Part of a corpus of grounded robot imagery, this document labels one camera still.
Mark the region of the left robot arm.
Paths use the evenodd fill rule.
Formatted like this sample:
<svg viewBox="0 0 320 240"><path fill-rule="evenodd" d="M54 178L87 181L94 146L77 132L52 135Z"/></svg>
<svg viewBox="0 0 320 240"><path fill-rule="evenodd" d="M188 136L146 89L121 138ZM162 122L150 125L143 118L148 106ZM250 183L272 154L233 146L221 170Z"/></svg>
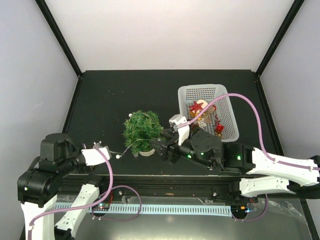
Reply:
<svg viewBox="0 0 320 240"><path fill-rule="evenodd" d="M17 195L28 240L73 240L89 208L108 192L102 178L89 175L80 192L59 222L54 222L54 209L64 178L75 172L94 170L103 163L94 149L85 149L65 133L47 135L40 144L40 155L17 180Z"/></svg>

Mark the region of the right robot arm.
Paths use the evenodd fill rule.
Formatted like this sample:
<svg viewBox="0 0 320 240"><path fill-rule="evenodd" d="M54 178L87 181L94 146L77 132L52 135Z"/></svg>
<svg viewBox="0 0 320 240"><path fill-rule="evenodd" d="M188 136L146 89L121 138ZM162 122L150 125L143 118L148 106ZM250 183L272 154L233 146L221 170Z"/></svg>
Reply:
<svg viewBox="0 0 320 240"><path fill-rule="evenodd" d="M186 139L176 132L164 131L164 140L151 140L150 146L164 161L175 164L187 159L235 181L227 189L234 202L243 197L283 194L301 199L320 197L320 157L296 159L264 153L257 147L222 142L196 127Z"/></svg>

